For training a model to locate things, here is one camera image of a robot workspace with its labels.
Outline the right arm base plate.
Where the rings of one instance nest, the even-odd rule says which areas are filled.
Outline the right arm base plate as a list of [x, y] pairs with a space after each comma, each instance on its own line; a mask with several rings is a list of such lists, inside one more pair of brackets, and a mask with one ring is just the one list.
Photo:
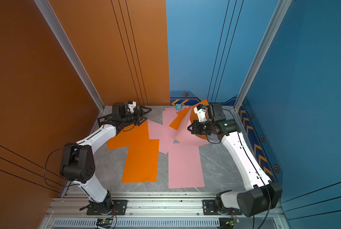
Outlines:
[[241, 216], [242, 212], [239, 209], [222, 209], [220, 204], [216, 202], [215, 199], [204, 199], [202, 200], [202, 210], [203, 214], [206, 216], [216, 216], [216, 215], [236, 215]]

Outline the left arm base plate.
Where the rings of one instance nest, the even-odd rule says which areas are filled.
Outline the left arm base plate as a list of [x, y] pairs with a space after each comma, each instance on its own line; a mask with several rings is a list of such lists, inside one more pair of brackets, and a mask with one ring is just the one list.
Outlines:
[[90, 201], [89, 205], [86, 206], [87, 215], [93, 216], [123, 216], [127, 209], [127, 200], [118, 199], [111, 200], [103, 203], [95, 203]]

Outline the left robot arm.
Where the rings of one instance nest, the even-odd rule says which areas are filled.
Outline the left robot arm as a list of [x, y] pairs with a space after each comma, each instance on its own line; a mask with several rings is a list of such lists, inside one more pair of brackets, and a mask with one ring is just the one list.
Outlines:
[[117, 102], [112, 112], [97, 119], [99, 128], [86, 138], [67, 143], [63, 147], [60, 175], [85, 192], [89, 203], [82, 209], [90, 215], [114, 215], [116, 206], [111, 193], [105, 189], [95, 175], [94, 154], [108, 140], [129, 126], [141, 126], [147, 121], [150, 107], [137, 105], [135, 101]]

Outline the orange paper front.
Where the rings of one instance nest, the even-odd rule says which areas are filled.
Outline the orange paper front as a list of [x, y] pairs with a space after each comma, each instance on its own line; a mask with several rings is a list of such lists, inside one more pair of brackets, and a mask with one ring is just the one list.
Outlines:
[[159, 142], [159, 140], [145, 140], [129, 147], [122, 176], [123, 183], [157, 181]]

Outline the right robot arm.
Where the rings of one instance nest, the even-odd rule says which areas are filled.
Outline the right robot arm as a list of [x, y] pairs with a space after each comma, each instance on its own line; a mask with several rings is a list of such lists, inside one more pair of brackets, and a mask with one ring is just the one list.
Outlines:
[[216, 135], [242, 176], [246, 191], [218, 193], [215, 198], [216, 210], [219, 214], [239, 210], [246, 217], [269, 213], [277, 206], [283, 188], [262, 170], [245, 142], [241, 127], [234, 118], [227, 119], [225, 111], [221, 104], [197, 105], [194, 108], [197, 119], [187, 128], [193, 135]]

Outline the pink paper top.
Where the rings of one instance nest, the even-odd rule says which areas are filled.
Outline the pink paper top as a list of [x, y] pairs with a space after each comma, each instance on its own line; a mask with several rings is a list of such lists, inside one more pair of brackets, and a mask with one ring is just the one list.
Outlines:
[[172, 144], [168, 151], [168, 187], [185, 189], [204, 186], [199, 147]]

